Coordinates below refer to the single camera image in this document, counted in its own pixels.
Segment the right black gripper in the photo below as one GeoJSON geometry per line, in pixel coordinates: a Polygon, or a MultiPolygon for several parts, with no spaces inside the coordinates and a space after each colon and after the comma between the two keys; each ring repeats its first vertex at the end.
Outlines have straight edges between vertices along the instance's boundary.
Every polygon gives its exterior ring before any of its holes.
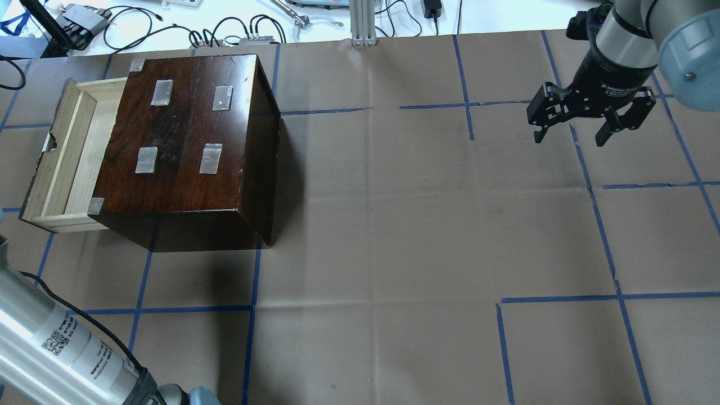
{"type": "Polygon", "coordinates": [[[542,143],[554,125],[573,118],[602,118],[605,123],[596,133],[596,146],[602,147],[610,137],[622,130],[637,130],[655,107],[656,100],[650,87],[630,90],[622,97],[612,97],[604,89],[584,92],[571,85],[561,88],[553,82],[543,83],[526,108],[526,118],[533,131],[536,144],[542,143]]]}

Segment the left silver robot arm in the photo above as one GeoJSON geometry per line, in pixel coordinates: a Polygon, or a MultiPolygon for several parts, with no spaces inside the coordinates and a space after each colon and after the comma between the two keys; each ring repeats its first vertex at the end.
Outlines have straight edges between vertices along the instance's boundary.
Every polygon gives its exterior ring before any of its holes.
{"type": "Polygon", "coordinates": [[[157,384],[115,334],[8,264],[2,237],[2,384],[36,404],[218,404],[206,387],[157,384]]]}

